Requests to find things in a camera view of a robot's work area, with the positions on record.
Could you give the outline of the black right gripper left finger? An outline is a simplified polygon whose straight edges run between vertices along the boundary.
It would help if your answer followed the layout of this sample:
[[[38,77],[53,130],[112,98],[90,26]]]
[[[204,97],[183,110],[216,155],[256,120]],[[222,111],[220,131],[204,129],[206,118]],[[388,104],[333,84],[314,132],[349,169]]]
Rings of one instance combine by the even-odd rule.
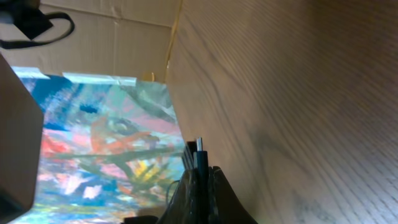
[[[195,170],[186,170],[157,224],[196,224],[198,222],[197,193],[197,174]]]

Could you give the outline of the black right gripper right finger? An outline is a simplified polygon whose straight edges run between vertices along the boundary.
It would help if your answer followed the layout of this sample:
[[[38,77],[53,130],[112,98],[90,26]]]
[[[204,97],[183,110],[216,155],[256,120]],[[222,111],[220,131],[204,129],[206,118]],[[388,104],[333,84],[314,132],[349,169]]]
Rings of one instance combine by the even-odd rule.
[[[215,224],[257,224],[245,210],[220,167],[209,168],[209,221]]]

